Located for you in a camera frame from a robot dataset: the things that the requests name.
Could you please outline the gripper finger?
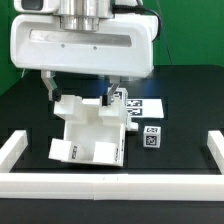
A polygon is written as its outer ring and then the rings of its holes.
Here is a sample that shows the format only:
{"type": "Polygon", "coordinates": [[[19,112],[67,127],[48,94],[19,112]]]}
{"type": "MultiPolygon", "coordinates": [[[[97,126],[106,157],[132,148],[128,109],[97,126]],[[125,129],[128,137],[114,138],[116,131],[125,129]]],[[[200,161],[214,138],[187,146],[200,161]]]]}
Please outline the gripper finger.
{"type": "Polygon", "coordinates": [[[52,102],[59,102],[61,100],[61,89],[57,86],[55,80],[55,73],[49,70],[41,71],[41,78],[48,89],[48,97],[52,102]]]}
{"type": "Polygon", "coordinates": [[[110,87],[110,89],[107,92],[105,92],[102,95],[102,105],[103,106],[109,106],[113,103],[113,101],[114,101],[113,95],[116,92],[116,89],[121,84],[121,77],[120,76],[118,76],[118,77],[111,76],[110,83],[112,84],[112,86],[110,87]]]}

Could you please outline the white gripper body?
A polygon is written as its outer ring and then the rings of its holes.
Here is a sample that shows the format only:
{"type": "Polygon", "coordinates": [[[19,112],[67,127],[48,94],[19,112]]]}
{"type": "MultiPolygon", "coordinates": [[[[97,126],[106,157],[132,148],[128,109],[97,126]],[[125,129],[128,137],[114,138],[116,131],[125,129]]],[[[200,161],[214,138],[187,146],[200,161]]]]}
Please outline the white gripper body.
{"type": "Polygon", "coordinates": [[[18,68],[124,77],[153,70],[159,15],[134,0],[14,0],[18,68]]]}

